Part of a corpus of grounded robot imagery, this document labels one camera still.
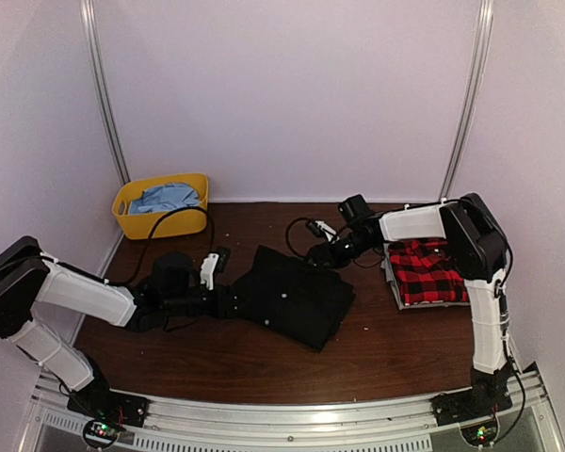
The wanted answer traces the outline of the black long sleeve shirt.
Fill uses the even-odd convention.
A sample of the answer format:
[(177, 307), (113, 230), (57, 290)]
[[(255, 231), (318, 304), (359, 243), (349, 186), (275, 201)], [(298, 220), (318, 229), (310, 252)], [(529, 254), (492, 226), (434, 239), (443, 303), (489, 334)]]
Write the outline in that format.
[(240, 316), (320, 351), (337, 333), (354, 286), (334, 271), (259, 246), (251, 269), (232, 284)]

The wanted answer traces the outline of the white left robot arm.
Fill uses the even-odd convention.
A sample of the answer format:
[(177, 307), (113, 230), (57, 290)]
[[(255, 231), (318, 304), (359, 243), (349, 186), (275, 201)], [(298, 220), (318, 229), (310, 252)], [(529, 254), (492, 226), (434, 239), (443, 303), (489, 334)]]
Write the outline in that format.
[(157, 258), (138, 284), (112, 282), (44, 252), (32, 236), (23, 236), (0, 254), (0, 338), (21, 349), (40, 367), (79, 394), (97, 418), (117, 408), (115, 395), (90, 357), (65, 342), (33, 315), (47, 303), (134, 332), (166, 328), (178, 316), (235, 317), (240, 301), (233, 289), (216, 282), (229, 252), (209, 253), (199, 268), (174, 251)]

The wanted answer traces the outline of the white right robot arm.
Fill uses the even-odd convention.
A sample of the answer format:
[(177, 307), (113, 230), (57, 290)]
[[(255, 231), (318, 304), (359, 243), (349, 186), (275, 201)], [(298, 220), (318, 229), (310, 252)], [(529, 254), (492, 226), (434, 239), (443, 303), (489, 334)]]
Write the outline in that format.
[(312, 266), (342, 268), (368, 250), (409, 239), (446, 241), (449, 256), (463, 278), (469, 298), (474, 333), (471, 385), (464, 408), (485, 414), (507, 390), (509, 363), (509, 309), (505, 287), (512, 269), (512, 251), (506, 235), (485, 202), (476, 193), (455, 200), (405, 206), (375, 212), (361, 195), (338, 206), (348, 231), (340, 235), (322, 221), (313, 231), (322, 241), (310, 247), (304, 261)]

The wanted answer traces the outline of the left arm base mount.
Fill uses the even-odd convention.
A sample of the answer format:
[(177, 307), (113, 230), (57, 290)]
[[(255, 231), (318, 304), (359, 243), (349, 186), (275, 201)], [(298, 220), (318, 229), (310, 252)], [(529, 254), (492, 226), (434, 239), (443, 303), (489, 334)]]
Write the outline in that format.
[(61, 377), (59, 391), (68, 397), (67, 409), (97, 419), (110, 427), (131, 426), (142, 428), (149, 400), (139, 395), (114, 392), (98, 364), (89, 358), (93, 380), (83, 389), (75, 391)]

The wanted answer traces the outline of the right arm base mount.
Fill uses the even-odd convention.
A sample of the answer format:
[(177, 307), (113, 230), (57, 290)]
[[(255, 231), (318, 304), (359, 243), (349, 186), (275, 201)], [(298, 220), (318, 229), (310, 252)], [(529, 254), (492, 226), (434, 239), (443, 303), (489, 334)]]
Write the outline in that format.
[(438, 426), (462, 423), (512, 407), (508, 392), (507, 367), (493, 374), (471, 368), (471, 387), (455, 393), (438, 394), (430, 400)]

